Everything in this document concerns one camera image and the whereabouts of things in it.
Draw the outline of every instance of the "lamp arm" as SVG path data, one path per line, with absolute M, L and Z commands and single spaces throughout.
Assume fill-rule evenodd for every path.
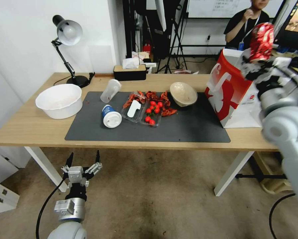
M 63 57 L 62 53 L 60 52 L 60 50 L 58 49 L 58 46 L 61 45 L 62 43 L 57 41 L 58 38 L 56 38 L 55 40 L 52 41 L 53 46 L 55 47 L 56 51 L 58 52 L 60 58 L 63 60 L 64 65 L 66 66 L 67 70 L 69 71 L 70 75 L 72 76 L 72 79 L 75 83 L 76 81 L 76 76 L 75 76 L 75 70 L 72 68 L 72 66 L 69 64 L 69 62 L 67 62 L 65 60 L 65 58 Z

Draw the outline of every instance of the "blue and white cup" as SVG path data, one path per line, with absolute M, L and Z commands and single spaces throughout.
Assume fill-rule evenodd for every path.
M 110 105 L 105 105 L 102 109 L 103 124 L 108 128 L 115 128 L 122 121 L 121 114 L 116 112 Z

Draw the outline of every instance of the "can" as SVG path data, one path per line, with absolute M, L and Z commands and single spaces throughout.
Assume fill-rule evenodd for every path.
M 254 27 L 250 43 L 250 61 L 267 61 L 271 56 L 274 42 L 274 26 L 271 23 L 261 23 Z

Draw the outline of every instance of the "person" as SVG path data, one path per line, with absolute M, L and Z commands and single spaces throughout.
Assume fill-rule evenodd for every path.
M 236 13 L 228 22 L 224 31 L 226 48 L 245 50 L 251 42 L 252 29 L 264 22 L 269 22 L 269 16 L 262 11 L 269 0 L 251 0 L 249 9 Z

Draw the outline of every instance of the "table leg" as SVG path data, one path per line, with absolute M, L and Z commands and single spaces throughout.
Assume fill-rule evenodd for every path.
M 38 163 L 38 165 L 44 170 L 44 172 L 48 175 L 48 177 L 54 182 L 55 185 L 58 185 L 62 177 L 56 171 L 54 166 L 50 163 L 46 155 L 40 149 L 40 147 L 24 147 L 29 154 L 33 157 L 33 159 Z M 66 192 L 67 184 L 63 182 L 59 187 L 61 192 Z
M 240 152 L 237 157 L 234 159 L 231 166 L 229 166 L 228 170 L 221 178 L 220 182 L 214 189 L 215 196 L 221 196 L 222 192 L 226 189 L 226 187 L 230 184 L 230 182 L 234 179 L 236 174 L 242 169 L 242 167 L 246 164 L 248 159 L 253 155 L 254 151 L 245 151 Z

